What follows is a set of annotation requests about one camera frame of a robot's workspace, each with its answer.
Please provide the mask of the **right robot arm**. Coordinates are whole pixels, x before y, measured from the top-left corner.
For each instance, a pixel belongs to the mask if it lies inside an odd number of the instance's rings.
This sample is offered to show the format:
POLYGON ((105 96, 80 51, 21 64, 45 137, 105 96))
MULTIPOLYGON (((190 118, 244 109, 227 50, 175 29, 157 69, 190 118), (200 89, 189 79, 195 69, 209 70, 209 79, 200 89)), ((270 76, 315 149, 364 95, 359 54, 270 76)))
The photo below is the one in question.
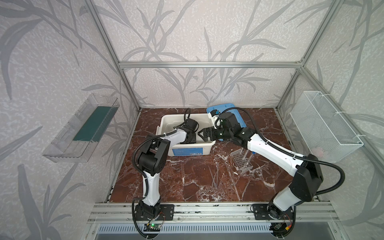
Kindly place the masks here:
POLYGON ((270 200, 267 213, 272 219, 280 219, 294 205, 310 202, 314 196, 332 192, 345 182, 346 175, 341 167, 320 161, 312 154, 304 156, 292 152, 266 139, 257 126, 242 127, 231 111, 231 108, 222 112, 212 110, 209 117, 214 125, 198 131, 198 135, 205 142, 232 142, 263 156, 293 177, 292 182, 270 200), (340 174, 338 182, 324 190, 319 189, 324 181, 321 166, 333 168, 340 174))

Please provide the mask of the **white plastic tub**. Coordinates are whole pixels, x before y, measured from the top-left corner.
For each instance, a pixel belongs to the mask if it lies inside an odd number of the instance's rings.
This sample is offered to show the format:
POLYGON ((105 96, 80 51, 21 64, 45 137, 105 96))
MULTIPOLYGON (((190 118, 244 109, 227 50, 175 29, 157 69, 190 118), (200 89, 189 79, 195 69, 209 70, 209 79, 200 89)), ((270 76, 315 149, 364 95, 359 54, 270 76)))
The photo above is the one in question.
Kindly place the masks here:
POLYGON ((161 123, 157 126, 157 135, 168 134, 173 131, 176 133, 165 137, 171 142, 168 156, 204 156, 211 153, 215 141, 204 141, 198 131, 213 126, 213 122, 207 113, 191 114, 189 118, 189 126, 185 121, 187 117, 183 114, 165 115, 161 119, 161 123))

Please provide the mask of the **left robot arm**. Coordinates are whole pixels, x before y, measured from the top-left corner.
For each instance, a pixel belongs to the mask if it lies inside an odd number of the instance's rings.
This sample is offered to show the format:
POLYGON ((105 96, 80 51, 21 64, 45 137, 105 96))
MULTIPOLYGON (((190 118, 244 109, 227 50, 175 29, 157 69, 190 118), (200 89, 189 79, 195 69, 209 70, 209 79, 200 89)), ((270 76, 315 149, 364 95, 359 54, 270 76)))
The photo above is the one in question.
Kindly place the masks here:
POLYGON ((191 109, 184 113, 184 121, 173 127, 173 131, 160 135, 148 135, 134 151, 132 165, 143 176, 143 196, 134 198, 138 205, 133 214, 140 219, 156 219, 161 211, 159 193, 160 172, 164 169, 170 147, 178 144, 195 144, 199 123, 190 118, 191 109))

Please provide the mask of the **clear test tube rack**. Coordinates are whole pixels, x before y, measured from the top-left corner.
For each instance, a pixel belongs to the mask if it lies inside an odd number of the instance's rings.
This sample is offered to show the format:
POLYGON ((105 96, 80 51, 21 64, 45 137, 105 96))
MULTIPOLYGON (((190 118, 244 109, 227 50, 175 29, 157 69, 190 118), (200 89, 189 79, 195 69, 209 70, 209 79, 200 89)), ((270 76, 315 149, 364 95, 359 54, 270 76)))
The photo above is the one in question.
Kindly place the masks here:
POLYGON ((252 157, 252 152, 245 149, 238 149, 230 153, 230 159, 232 160, 237 173, 240 175, 245 174, 253 168, 253 165, 251 164, 252 157))

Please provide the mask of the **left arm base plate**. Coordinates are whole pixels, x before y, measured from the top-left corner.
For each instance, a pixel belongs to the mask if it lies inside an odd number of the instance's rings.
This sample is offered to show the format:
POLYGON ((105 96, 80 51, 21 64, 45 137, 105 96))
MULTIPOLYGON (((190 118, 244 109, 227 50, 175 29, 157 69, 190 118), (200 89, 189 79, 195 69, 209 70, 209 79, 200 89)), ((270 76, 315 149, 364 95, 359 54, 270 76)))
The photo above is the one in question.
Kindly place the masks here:
POLYGON ((172 221, 174 218, 175 205, 157 204, 148 206, 146 204, 136 205, 133 212, 133 218, 136 221, 172 221))

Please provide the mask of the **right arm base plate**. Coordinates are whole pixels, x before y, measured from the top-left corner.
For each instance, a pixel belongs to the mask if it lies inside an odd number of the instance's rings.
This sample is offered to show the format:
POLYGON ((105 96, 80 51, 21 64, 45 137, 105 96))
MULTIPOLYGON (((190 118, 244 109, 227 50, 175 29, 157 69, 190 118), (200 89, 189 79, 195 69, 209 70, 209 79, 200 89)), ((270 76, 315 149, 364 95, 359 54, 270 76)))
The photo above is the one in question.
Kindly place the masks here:
POLYGON ((269 214, 268 204, 252 204, 251 212, 254 214, 255 220, 277 220, 276 218, 272 218, 269 214))

